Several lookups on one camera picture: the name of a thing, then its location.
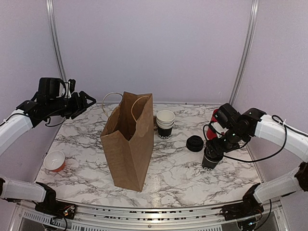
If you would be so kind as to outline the black cup lid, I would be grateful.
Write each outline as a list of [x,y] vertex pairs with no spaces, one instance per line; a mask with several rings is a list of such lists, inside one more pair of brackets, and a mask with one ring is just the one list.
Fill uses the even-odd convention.
[[204,156],[207,160],[211,162],[219,162],[223,158],[223,154],[218,154],[210,148],[204,149]]

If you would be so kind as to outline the single black paper cup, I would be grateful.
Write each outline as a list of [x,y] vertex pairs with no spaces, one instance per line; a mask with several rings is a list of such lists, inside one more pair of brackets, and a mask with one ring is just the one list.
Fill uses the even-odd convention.
[[202,168],[206,171],[212,171],[220,161],[220,157],[213,159],[205,154],[202,159]]

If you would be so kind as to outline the brown paper bag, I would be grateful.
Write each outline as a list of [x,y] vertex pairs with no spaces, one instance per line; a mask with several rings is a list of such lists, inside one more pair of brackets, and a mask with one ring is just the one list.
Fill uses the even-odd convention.
[[123,92],[107,122],[101,143],[114,182],[120,188],[142,191],[154,148],[153,95]]

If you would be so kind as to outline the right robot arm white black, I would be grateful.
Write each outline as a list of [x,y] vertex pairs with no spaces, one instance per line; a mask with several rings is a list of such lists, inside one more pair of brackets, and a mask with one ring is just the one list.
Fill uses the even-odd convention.
[[275,157],[286,149],[301,159],[294,170],[265,183],[253,185],[244,194],[242,201],[225,205],[221,214],[225,220],[244,218],[263,213],[263,203],[273,198],[308,190],[308,135],[288,126],[279,116],[268,115],[257,108],[250,108],[243,114],[229,103],[220,106],[212,115],[212,121],[203,132],[205,137],[203,169],[213,170],[227,158],[227,153],[242,148],[240,142],[248,144],[252,137],[270,141],[280,149],[269,157]]

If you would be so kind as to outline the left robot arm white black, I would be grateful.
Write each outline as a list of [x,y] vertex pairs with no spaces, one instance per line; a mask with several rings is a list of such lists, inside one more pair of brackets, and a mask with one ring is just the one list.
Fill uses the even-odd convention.
[[[84,91],[75,92],[76,81],[42,77],[32,99],[22,102],[0,125],[0,152],[4,153],[19,137],[42,121],[49,123],[53,116],[74,119],[96,103]],[[35,203],[35,210],[58,217],[74,218],[75,204],[60,202],[51,187],[40,182],[0,178],[0,197],[8,202],[22,200]]]

